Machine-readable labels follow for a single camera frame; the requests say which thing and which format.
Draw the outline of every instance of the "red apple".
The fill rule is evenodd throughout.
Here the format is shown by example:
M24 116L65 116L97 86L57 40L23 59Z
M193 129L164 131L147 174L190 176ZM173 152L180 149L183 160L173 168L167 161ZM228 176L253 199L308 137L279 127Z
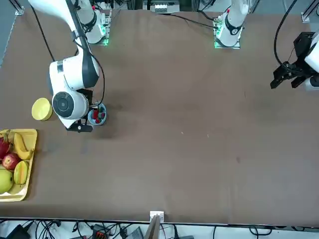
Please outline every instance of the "red apple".
M14 170L19 162L20 158L16 153L9 153L3 158L2 166L7 170Z

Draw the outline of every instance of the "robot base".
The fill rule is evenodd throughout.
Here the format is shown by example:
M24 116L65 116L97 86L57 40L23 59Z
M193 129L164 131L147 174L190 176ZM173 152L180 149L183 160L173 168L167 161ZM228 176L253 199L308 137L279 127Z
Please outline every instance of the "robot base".
M224 46L223 44L220 43L219 39L217 39L217 35L219 34L220 29L223 26L223 20L221 18L214 19L213 26L217 26L218 27L218 29L214 28L214 48L240 49L240 42L239 42L240 35L239 35L237 43L234 46L231 46L231 47Z

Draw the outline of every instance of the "floor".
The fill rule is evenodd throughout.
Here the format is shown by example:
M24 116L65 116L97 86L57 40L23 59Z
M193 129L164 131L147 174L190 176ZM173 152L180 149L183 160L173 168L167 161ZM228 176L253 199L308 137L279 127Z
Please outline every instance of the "floor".
M6 237L18 224L23 225L27 221L9 221L4 222L0 225L0 237ZM35 239L35 230L38 221L33 223L28 230L28 233L31 235L31 239ZM112 225L110 223L104 223L105 227ZM128 224L121 224L121 227L125 227ZM79 233L78 231L72 232L73 227L75 226L75 222L62 222L60 227L53 226L50 231L54 238L56 239L73 239L78 238ZM170 239L174 237L174 228L173 225L166 225L163 224L163 230L159 232L159 239ZM147 224L133 224L127 228L127 235L132 233L137 227L140 227L142 230L143 235L146 234L148 229ZM42 238L40 235L43 226L39 224L37 229L37 238ZM194 239L255 239L257 238L255 235L249 232L249 229L244 228L223 228L217 227L215 230L215 235L213 237L213 226L187 226L187 225L177 225L177 232L179 237L183 236L193 236ZM91 229L85 225L84 223L79 224L79 231L82 236L87 236L89 238L92 235ZM269 230L262 230L259 229L258 232L260 234L266 234ZM121 239L120 236L113 236L109 237L109 239ZM283 238L290 238L290 239L318 239L319 233L312 233L312 232L296 232L296 231L282 231L282 230L273 230L271 234L267 237L263 237L265 239L283 239Z
M27 6L27 0L19 0L19 2L23 6ZM289 6L292 0L286 0L286 5ZM311 0L300 0L296 3L295 7L292 10L292 14L301 14L301 12L308 6ZM213 7L209 7L207 11L224 11L231 3L231 0L217 0L216 4ZM284 4L281 0L260 0L258 7L256 8L255 13L260 14L270 14L270 13L278 13L283 14L285 12ZM2 29L2 33L0 34L0 66L2 64L3 57L5 55L5 49L7 42L9 40L10 32L12 26L14 24L15 9L12 7L8 0L3 0L0 2L0 25ZM319 29L319 17L316 13L313 13L311 16L311 30L316 31ZM10 221L5 222L0 225L0 236L6 236L9 232L13 230L13 228L17 224L23 224L24 222L19 221ZM78 234L72 233L72 228L74 223L64 222L58 230L53 230L56 238L74 238L77 237ZM142 232L145 234L147 230L147 225L132 225L128 228L128 233L132 232L135 228L141 226ZM178 232L180 236L193 235L196 239L212 239L213 229L214 227L203 227L203 226L177 226ZM35 224L30 228L33 236L31 238L35 238ZM80 227L81 234L90 235L91 230L85 225ZM168 226L165 229L166 238L173 237L173 227ZM165 238L164 234L160 233L160 238ZM245 238L245 239L253 239L255 238L248 229L241 228L217 228L215 233L215 238ZM277 238L291 238L291 239L315 239L319 238L318 233L305 233L305 232L293 232L293 231L273 231L271 235L267 237L268 239L277 239Z

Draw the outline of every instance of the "apple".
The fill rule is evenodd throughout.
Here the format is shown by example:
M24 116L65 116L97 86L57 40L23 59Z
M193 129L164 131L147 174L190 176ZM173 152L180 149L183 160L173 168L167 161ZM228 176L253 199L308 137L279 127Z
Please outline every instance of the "apple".
M11 189L13 185L12 173L5 169L0 169L0 194Z
M16 153L9 153L3 158L2 166L7 170L14 170L14 168L19 162L20 159Z

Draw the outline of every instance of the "red object in cup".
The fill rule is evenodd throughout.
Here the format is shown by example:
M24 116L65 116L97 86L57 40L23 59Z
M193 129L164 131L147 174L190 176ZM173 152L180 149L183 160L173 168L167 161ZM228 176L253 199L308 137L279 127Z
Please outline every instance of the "red object in cup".
M97 110L93 110L92 119L96 120L99 116L99 112Z

